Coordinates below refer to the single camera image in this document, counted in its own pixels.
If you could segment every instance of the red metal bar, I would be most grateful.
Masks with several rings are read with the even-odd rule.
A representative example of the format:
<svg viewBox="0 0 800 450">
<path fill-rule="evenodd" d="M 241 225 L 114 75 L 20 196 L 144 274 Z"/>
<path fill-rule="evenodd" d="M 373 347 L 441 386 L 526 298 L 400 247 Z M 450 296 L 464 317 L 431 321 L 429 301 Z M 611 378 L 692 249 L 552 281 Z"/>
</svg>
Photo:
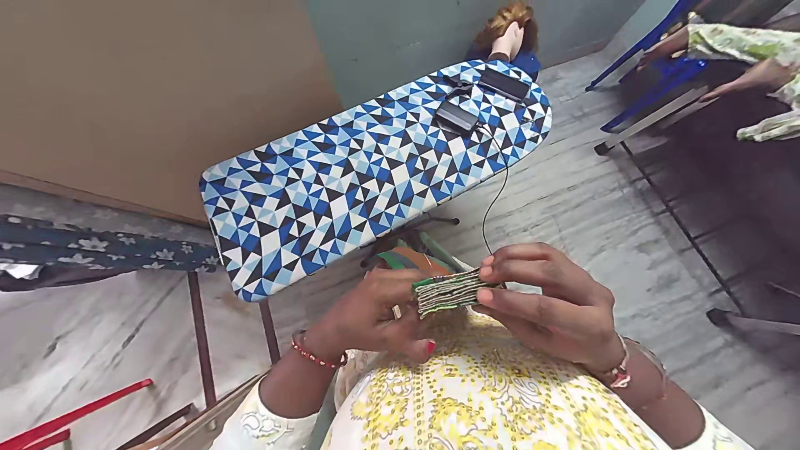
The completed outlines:
<svg viewBox="0 0 800 450">
<path fill-rule="evenodd" d="M 44 448 L 52 447 L 58 443 L 64 442 L 70 438 L 70 429 L 61 430 L 56 434 L 46 437 L 37 443 L 25 447 L 23 450 L 43 450 Z"/>
<path fill-rule="evenodd" d="M 44 424 L 31 428 L 23 434 L 16 435 L 7 441 L 0 442 L 0 450 L 20 450 L 21 448 L 25 448 L 26 445 L 32 444 L 44 436 L 48 436 L 49 434 L 64 428 L 65 426 L 73 423 L 75 420 L 78 420 L 91 412 L 95 412 L 104 406 L 108 406 L 122 397 L 128 396 L 139 389 L 146 388 L 151 384 L 153 384 L 153 380 L 150 378 L 133 383 L 127 388 L 120 389 L 119 391 L 102 397 L 100 400 L 95 400 L 90 404 L 67 412 L 63 416 L 56 417 L 49 422 L 45 422 Z"/>
</svg>

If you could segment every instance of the floral print fabric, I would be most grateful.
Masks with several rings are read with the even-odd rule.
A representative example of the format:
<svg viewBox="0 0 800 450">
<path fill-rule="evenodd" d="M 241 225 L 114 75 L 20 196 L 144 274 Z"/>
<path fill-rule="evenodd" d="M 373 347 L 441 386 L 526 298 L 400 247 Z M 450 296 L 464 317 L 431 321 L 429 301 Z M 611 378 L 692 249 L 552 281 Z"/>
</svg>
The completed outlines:
<svg viewBox="0 0 800 450">
<path fill-rule="evenodd" d="M 524 348 L 488 316 L 461 309 L 429 319 L 426 335 L 438 346 L 425 364 L 381 354 L 351 360 L 357 370 L 350 362 L 340 369 L 337 396 L 342 384 L 352 389 L 322 448 L 669 448 L 596 379 Z M 258 388 L 250 395 L 212 449 L 304 448 L 317 415 L 278 417 L 258 400 Z M 750 449 L 704 413 L 703 435 L 686 448 Z"/>
<path fill-rule="evenodd" d="M 722 24 L 690 24 L 688 27 L 691 58 L 735 59 L 748 64 L 774 58 L 794 74 L 792 81 L 770 94 L 793 110 L 742 128 L 737 138 L 761 142 L 800 136 L 800 33 Z"/>
<path fill-rule="evenodd" d="M 213 246 L 0 215 L 0 263 L 214 271 Z"/>
</svg>

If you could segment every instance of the dark floral fabric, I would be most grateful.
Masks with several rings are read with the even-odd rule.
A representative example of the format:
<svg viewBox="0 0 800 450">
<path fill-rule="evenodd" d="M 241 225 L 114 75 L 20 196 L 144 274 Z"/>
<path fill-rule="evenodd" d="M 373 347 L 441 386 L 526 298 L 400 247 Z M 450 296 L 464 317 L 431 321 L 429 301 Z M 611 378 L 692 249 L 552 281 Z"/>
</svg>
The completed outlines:
<svg viewBox="0 0 800 450">
<path fill-rule="evenodd" d="M 214 271 L 216 247 L 0 215 L 0 263 Z"/>
</svg>

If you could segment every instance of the ironing board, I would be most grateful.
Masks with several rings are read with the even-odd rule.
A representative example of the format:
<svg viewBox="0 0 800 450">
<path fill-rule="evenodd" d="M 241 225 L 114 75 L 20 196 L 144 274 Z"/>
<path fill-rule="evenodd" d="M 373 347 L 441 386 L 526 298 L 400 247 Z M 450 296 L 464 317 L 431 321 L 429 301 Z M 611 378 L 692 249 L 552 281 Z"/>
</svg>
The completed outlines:
<svg viewBox="0 0 800 450">
<path fill-rule="evenodd" d="M 477 115 L 462 137 L 433 120 L 487 67 L 530 85 L 525 104 L 480 87 L 450 101 Z M 522 70 L 474 60 L 437 70 L 209 167 L 200 189 L 236 294 L 258 302 L 462 194 L 533 151 L 550 102 Z"/>
</svg>

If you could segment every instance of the yellow printed kurta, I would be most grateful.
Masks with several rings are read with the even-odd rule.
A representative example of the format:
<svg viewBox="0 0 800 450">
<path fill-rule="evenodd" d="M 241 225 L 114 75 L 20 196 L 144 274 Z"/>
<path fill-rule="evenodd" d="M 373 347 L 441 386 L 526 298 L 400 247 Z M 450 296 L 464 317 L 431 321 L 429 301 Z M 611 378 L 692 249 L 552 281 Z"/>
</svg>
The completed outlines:
<svg viewBox="0 0 800 450">
<path fill-rule="evenodd" d="M 464 309 L 431 319 L 426 335 L 437 348 L 427 363 L 359 352 L 341 369 L 344 400 L 322 448 L 669 448 L 581 368 L 523 347 L 493 319 Z M 315 416 L 279 418 L 254 391 L 213 449 L 301 448 Z M 750 447 L 706 414 L 703 437 L 688 448 Z"/>
</svg>

